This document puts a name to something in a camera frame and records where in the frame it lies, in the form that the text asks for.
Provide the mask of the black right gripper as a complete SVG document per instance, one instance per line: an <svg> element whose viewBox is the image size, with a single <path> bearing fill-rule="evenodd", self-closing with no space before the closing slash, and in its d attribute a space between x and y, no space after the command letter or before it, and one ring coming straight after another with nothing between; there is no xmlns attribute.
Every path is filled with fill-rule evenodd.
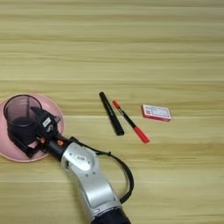
<svg viewBox="0 0 224 224"><path fill-rule="evenodd" d="M43 120L47 117L47 112L38 107L31 107L31 111L34 113L37 119ZM10 140L23 152L28 158L32 158L37 152L42 151L46 154L50 154L57 160L61 160L64 152L69 144L72 142L70 139L63 137L61 134L54 136L36 136L37 145L32 148L26 145L16 136L11 136Z"/></svg>

